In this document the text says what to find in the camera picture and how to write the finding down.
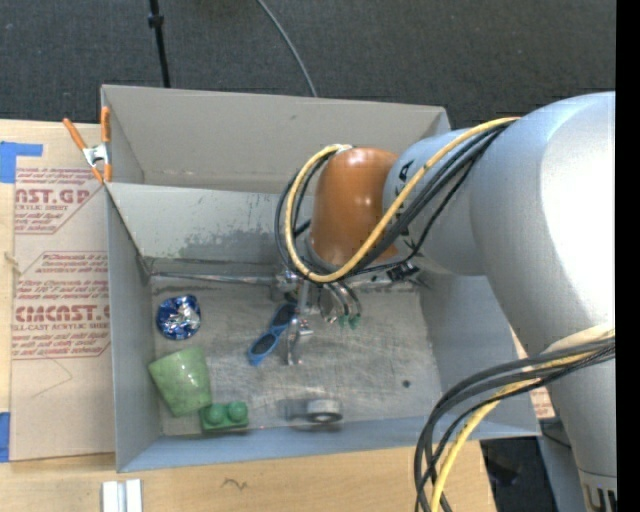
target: yellow cable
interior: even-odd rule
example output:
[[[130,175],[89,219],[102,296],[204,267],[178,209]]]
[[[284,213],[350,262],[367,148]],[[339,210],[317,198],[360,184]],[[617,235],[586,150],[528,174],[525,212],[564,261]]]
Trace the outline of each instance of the yellow cable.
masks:
[[[510,123],[519,119],[517,117],[507,117],[502,119],[495,119],[493,121],[489,121],[478,126],[475,126],[466,132],[460,134],[454,140],[443,146],[440,150],[433,155],[426,164],[424,164],[418,172],[416,172],[413,177],[409,180],[407,185],[402,189],[398,197],[396,197],[395,201],[391,204],[389,209],[385,212],[384,216],[378,222],[378,224],[373,228],[369,238],[365,240],[360,249],[354,254],[349,261],[347,261],[342,267],[340,267],[335,272],[330,274],[317,274],[312,272],[301,260],[298,256],[295,244],[294,244],[294,236],[293,230],[291,228],[291,218],[293,216],[293,207],[295,197],[298,192],[298,188],[300,188],[305,176],[311,170],[313,165],[322,157],[326,155],[330,155],[343,149],[344,146],[341,145],[333,145],[327,146],[325,149],[314,155],[311,160],[309,160],[305,166],[298,173],[293,185],[291,187],[291,191],[289,192],[289,196],[287,198],[287,208],[285,211],[285,242],[287,245],[287,251],[289,252],[289,256],[293,261],[296,268],[308,279],[314,281],[316,283],[329,283],[331,281],[335,281],[344,277],[350,270],[352,270],[369,252],[371,247],[376,243],[384,229],[387,227],[387,224],[391,221],[395,213],[400,209],[402,203],[407,199],[411,191],[416,187],[418,182],[422,179],[422,177],[426,174],[426,172],[431,169],[436,163],[438,163],[449,151],[454,149],[455,147],[462,144],[464,141],[470,139],[471,137],[478,135],[484,131],[487,131],[495,126],[499,126],[502,124]]]
[[[567,336],[566,338],[563,338],[557,341],[556,343],[554,343],[553,345],[551,345],[548,349],[545,350],[545,352],[550,351],[549,349],[552,349],[552,348],[556,349],[559,346],[561,346],[562,348],[566,348],[567,345],[586,344],[586,343],[599,341],[604,339],[607,336],[615,336],[615,327],[613,327],[611,324],[601,324],[595,327],[591,327],[589,329],[585,329],[578,333],[572,334],[570,336]],[[563,364],[569,364],[574,361],[579,361],[583,358],[589,357],[595,352],[596,350],[593,350],[591,352],[580,354],[578,356],[562,357],[554,361],[549,361],[547,363],[536,365],[534,368],[536,369],[555,368],[556,366],[561,366]],[[534,379],[528,379],[522,382],[515,382],[513,384],[509,384],[507,386],[504,386],[497,393],[495,393],[492,396],[492,398],[497,398],[497,397],[506,395],[507,393],[511,393],[512,391],[517,391],[518,389],[528,386],[529,384],[533,384],[538,380],[540,379],[534,378]],[[469,420],[467,420],[467,422],[465,423],[464,427],[462,427],[460,432],[458,432],[456,439],[453,441],[453,444],[451,445],[451,448],[447,453],[447,456],[444,462],[442,463],[442,469],[440,471],[440,474],[438,475],[438,479],[436,480],[436,483],[433,486],[433,492],[431,494],[431,503],[430,503],[431,510],[433,511],[438,510],[438,507],[440,504],[440,498],[442,496],[442,492],[444,491],[444,484],[451,471],[451,468],[453,467],[453,463],[455,462],[467,438],[475,430],[478,424],[487,416],[487,414],[489,414],[493,409],[495,409],[499,403],[500,403],[500,400],[496,400],[495,402],[491,402],[489,404],[486,404],[480,407],[477,411],[475,411],[471,415],[471,417],[469,418]]]

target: bin floor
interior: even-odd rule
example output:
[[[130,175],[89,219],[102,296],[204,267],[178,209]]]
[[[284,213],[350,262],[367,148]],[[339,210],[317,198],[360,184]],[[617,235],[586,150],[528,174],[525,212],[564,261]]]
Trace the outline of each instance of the bin floor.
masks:
[[[440,397],[438,369],[415,289],[359,290],[363,316],[352,330],[309,317],[302,364],[286,364],[284,337],[262,363],[251,366],[250,344],[268,327],[279,303],[267,286],[153,278],[153,315],[170,297],[192,294],[201,308],[200,330],[173,341],[154,326],[156,356],[199,345],[205,350],[215,402],[243,400],[249,428],[289,425],[286,400],[333,398],[343,421],[426,416]],[[165,435],[200,433],[197,415],[174,418],[160,401]]]

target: gray bin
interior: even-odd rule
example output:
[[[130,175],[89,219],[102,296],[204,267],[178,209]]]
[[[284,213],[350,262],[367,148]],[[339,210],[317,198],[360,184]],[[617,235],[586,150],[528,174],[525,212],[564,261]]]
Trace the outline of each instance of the gray bin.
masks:
[[[106,196],[118,471],[413,445],[444,391],[517,357],[486,279],[440,276],[428,288],[362,291],[353,331],[312,317],[303,365],[246,360],[278,305],[264,283],[278,270],[275,205],[293,173],[336,142],[401,153],[449,131],[444,109],[122,86],[104,86],[102,102],[114,169]],[[247,282],[188,278],[203,272]],[[184,293],[198,297],[202,327],[167,340],[154,323],[158,304]],[[159,398],[148,363],[193,345],[205,350],[214,401],[247,402],[242,433],[202,435],[197,416],[174,418]],[[342,402],[336,428],[283,419],[283,401],[315,397]],[[522,396],[474,436],[538,433]]]

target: black cable on floor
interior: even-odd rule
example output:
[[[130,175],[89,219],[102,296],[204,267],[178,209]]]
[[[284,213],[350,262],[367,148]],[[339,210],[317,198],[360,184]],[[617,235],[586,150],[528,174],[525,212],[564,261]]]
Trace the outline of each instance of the black cable on floor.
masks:
[[[164,23],[164,16],[160,14],[160,5],[158,0],[149,0],[151,5],[151,13],[147,18],[149,21],[149,28],[152,28],[156,33],[156,45],[158,46],[158,56],[160,57],[160,69],[162,70],[162,83],[165,88],[171,88],[171,80],[169,79],[169,64],[167,63],[167,54],[164,50],[164,36],[162,34],[162,24]]]

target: blue object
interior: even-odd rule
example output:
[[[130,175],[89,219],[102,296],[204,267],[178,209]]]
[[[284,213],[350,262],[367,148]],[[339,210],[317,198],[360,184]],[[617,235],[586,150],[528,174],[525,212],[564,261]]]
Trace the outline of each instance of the blue object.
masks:
[[[166,338],[186,340],[200,329],[200,305],[193,295],[165,300],[158,308],[156,325]]]
[[[253,366],[258,366],[278,346],[280,335],[287,329],[287,325],[296,315],[296,307],[296,304],[292,302],[287,302],[280,306],[271,318],[269,328],[251,344],[247,351],[247,356]]]
[[[0,142],[0,183],[15,183],[19,156],[42,156],[42,144]]]
[[[9,413],[0,412],[0,462],[9,462]]]

